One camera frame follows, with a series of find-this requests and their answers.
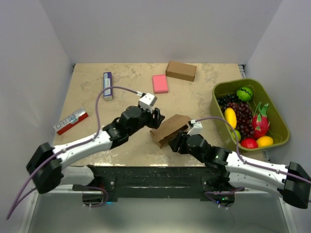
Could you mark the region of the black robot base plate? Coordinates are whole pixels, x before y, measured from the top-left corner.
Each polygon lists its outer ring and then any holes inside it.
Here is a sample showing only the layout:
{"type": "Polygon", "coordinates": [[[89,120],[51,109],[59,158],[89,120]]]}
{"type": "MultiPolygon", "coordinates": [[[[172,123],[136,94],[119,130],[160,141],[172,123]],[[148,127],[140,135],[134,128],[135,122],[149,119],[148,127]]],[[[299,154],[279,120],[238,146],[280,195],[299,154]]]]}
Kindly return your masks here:
{"type": "Polygon", "coordinates": [[[199,199],[214,198],[226,207],[234,203],[234,188],[228,183],[228,172],[198,166],[90,166],[94,180],[86,186],[73,186],[83,191],[85,204],[100,201],[99,195],[91,195],[96,188],[108,192],[108,201],[121,198],[147,199],[199,199]]]}

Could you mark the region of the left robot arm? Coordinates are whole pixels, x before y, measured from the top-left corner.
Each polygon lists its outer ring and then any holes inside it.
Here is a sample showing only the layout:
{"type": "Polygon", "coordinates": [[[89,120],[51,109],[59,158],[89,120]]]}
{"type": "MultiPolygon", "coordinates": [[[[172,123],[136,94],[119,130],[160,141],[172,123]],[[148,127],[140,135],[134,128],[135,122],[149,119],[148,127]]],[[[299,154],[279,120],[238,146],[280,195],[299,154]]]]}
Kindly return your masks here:
{"type": "Polygon", "coordinates": [[[41,144],[26,169],[39,194],[48,193],[61,184],[65,169],[73,163],[126,143],[143,127],[158,129],[164,119],[158,108],[149,111],[140,106],[130,106],[120,117],[90,136],[54,147],[49,143],[41,144]]]}

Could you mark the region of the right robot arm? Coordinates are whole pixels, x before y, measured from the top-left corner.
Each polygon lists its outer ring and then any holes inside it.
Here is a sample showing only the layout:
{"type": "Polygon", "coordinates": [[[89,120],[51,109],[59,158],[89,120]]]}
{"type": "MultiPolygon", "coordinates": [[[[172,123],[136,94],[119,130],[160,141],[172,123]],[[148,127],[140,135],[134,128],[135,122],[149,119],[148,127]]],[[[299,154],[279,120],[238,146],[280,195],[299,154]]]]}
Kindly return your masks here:
{"type": "Polygon", "coordinates": [[[311,178],[295,162],[278,165],[241,156],[238,152],[210,145],[200,134],[179,132],[169,146],[173,152],[190,154],[207,167],[225,174],[216,179],[219,189],[251,188],[281,197],[287,204],[306,209],[311,178]]]}

